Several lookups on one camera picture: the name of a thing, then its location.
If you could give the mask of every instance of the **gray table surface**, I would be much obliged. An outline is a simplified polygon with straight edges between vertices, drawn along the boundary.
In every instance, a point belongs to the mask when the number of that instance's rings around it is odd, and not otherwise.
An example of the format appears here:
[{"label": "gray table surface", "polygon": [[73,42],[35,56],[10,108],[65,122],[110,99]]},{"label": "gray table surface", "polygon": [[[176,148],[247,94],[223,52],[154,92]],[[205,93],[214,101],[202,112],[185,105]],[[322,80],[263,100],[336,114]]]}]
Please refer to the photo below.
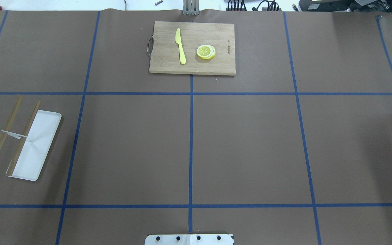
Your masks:
[{"label": "gray table surface", "polygon": [[[0,11],[0,130],[63,115],[0,244],[392,244],[392,14]],[[156,20],[235,24],[236,76],[151,74]]]}]

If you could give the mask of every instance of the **lemon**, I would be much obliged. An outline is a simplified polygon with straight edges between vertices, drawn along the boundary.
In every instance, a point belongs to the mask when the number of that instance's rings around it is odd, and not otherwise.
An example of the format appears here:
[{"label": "lemon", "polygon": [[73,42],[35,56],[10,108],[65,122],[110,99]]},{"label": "lemon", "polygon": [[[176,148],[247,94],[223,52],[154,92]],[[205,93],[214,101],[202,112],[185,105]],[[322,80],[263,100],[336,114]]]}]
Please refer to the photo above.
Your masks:
[{"label": "lemon", "polygon": [[209,60],[216,55],[216,49],[211,45],[201,45],[197,48],[196,53],[201,59]]}]

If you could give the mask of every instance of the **wooden cutting board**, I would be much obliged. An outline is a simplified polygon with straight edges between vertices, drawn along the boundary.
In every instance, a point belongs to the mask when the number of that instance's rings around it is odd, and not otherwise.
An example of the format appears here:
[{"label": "wooden cutting board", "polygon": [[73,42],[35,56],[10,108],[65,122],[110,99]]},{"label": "wooden cutting board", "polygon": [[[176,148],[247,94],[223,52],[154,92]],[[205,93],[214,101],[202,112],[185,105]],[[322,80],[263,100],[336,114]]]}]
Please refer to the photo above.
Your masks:
[{"label": "wooden cutting board", "polygon": [[[176,29],[181,28],[181,41],[187,59],[179,62],[175,42]],[[211,45],[216,56],[203,60],[196,54],[200,45]],[[151,53],[151,73],[235,76],[234,24],[156,21]]]}]

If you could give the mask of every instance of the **white label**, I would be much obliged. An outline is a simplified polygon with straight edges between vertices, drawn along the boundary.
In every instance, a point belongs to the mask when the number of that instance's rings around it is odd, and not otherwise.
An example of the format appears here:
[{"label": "white label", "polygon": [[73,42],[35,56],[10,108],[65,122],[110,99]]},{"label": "white label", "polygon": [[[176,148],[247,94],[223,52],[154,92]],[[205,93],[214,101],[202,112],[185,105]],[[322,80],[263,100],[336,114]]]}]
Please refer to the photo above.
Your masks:
[{"label": "white label", "polygon": [[308,10],[311,10],[311,9],[318,9],[319,6],[320,6],[320,3],[310,4],[310,5],[308,6]]}]

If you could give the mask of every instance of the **knife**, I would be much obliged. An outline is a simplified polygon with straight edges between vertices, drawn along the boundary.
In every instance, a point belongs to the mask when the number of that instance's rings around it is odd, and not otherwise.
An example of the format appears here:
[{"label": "knife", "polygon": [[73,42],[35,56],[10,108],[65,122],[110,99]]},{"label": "knife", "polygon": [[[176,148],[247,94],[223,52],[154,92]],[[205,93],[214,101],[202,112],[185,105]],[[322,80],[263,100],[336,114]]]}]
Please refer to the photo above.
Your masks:
[{"label": "knife", "polygon": [[179,46],[179,62],[181,62],[181,64],[185,65],[185,63],[187,63],[187,60],[185,59],[184,49],[182,48],[181,29],[180,28],[176,29],[175,42]]}]

